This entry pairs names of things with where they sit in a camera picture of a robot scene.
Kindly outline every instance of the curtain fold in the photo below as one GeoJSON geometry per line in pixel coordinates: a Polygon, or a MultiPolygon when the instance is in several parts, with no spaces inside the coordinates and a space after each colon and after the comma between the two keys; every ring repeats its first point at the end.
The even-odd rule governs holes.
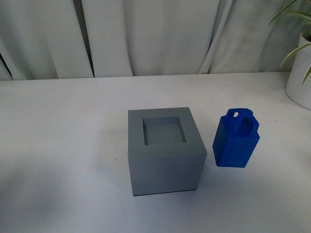
{"type": "Polygon", "coordinates": [[[303,25],[287,16],[268,25],[288,2],[1,0],[12,77],[0,61],[0,80],[279,71],[303,25]]]}
{"type": "MultiPolygon", "coordinates": [[[[297,47],[302,19],[281,15],[270,20],[288,0],[235,0],[209,67],[209,73],[280,71],[286,55],[297,47]]],[[[310,3],[297,1],[291,10],[306,10],[310,3]]],[[[294,60],[281,71],[290,71],[294,60]]]]}

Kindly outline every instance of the table surface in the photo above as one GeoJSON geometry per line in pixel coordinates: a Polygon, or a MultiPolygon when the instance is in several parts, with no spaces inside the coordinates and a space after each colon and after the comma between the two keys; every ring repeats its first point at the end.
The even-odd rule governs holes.
{"type": "Polygon", "coordinates": [[[0,82],[0,232],[311,232],[311,111],[289,73],[0,82]],[[189,107],[207,149],[194,191],[132,197],[127,111],[189,107]],[[217,167],[221,116],[260,123],[246,168],[217,167]]]}

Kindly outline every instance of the gray cube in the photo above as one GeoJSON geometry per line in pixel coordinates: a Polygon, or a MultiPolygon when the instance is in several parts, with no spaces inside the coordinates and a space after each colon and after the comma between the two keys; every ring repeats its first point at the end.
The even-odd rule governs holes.
{"type": "Polygon", "coordinates": [[[188,107],[128,111],[133,196],[196,189],[206,155],[188,107]]]}

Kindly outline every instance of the blue 3d printed part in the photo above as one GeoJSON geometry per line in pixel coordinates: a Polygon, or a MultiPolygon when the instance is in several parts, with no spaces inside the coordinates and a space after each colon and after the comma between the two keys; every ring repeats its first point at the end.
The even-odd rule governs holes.
{"type": "Polygon", "coordinates": [[[220,118],[213,143],[216,165],[245,167],[260,139],[258,127],[251,110],[229,109],[220,118]]]}

